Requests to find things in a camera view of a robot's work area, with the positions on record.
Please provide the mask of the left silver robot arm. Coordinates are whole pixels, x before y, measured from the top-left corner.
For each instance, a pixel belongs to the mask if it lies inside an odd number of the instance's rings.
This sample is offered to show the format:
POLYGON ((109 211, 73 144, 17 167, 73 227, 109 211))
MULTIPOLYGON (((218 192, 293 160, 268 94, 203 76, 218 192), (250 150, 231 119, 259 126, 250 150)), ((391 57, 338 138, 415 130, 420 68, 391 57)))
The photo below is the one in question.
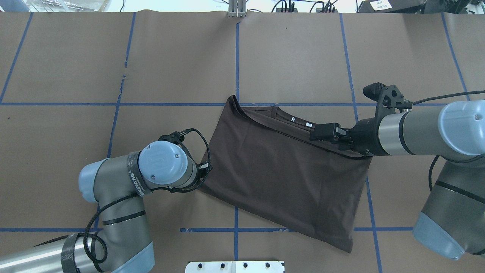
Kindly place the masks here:
POLYGON ((86 228, 1 257, 2 273, 148 273, 155 264, 143 198, 154 191, 188 193, 212 170, 183 144, 194 128, 162 135, 140 151, 86 165, 83 198, 99 205, 86 228))

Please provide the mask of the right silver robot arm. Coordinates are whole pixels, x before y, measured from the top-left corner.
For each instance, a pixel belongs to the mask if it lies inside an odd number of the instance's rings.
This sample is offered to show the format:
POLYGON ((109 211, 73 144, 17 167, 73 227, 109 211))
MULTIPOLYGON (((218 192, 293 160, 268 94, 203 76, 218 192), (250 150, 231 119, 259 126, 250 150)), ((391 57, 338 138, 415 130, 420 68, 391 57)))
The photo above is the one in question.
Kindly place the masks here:
POLYGON ((364 95, 375 116, 352 128, 318 124, 311 141, 327 141, 363 156, 434 155, 445 159, 412 230, 413 237, 450 260, 484 257, 484 100, 413 110, 395 85, 373 83, 364 95))

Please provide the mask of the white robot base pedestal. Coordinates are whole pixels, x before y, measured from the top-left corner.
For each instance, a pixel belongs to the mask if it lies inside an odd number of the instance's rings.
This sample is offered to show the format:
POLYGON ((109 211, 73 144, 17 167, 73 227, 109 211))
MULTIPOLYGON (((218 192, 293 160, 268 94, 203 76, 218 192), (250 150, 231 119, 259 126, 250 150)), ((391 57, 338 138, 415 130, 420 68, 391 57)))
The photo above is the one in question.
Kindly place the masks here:
POLYGON ((285 263, 276 260, 196 261, 185 268, 186 273, 285 273, 285 263))

